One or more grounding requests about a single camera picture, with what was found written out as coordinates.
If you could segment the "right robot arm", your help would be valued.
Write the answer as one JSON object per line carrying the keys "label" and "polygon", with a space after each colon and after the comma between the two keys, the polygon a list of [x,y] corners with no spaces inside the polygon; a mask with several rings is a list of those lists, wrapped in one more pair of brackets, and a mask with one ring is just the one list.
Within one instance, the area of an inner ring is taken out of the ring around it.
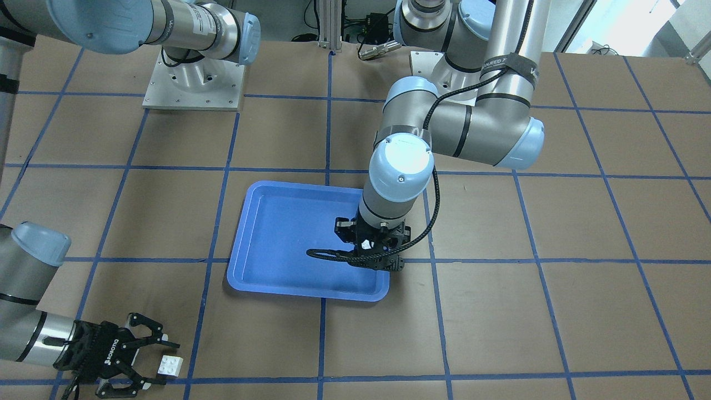
{"label": "right robot arm", "polygon": [[[249,65],[256,60],[260,34],[257,16],[224,1],[3,1],[2,155],[23,56],[38,35],[104,54],[160,45]],[[165,385],[163,374],[145,377],[133,367],[142,347],[179,347],[159,322],[132,312],[125,325],[97,324],[38,308],[69,246],[66,234],[45,226],[2,225],[2,359],[71,372],[63,399],[79,398],[79,387],[96,381],[99,398],[133,398],[152,385]]]}

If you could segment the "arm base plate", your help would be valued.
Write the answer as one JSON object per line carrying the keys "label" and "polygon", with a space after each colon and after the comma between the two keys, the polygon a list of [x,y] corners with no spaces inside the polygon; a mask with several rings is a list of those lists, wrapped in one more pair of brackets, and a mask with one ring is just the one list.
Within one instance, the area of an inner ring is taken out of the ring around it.
{"label": "arm base plate", "polygon": [[480,72],[459,71],[450,66],[444,56],[439,52],[411,51],[412,74],[435,84],[440,96],[478,83]]}
{"label": "arm base plate", "polygon": [[154,65],[142,106],[163,111],[228,111],[241,109],[246,66],[204,58],[166,66],[161,52]]}

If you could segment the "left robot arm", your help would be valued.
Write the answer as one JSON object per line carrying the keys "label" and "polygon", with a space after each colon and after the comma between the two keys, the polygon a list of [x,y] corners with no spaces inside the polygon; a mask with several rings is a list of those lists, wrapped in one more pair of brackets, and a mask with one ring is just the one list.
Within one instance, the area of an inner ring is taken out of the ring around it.
{"label": "left robot arm", "polygon": [[353,250],[307,255],[373,270],[401,271],[412,238],[407,213],[438,184],[435,154],[503,169],[528,169],[544,144],[530,115],[538,84],[548,1],[399,1],[393,35],[406,46],[439,51],[432,75],[406,76],[389,89],[357,213],[334,230]]}

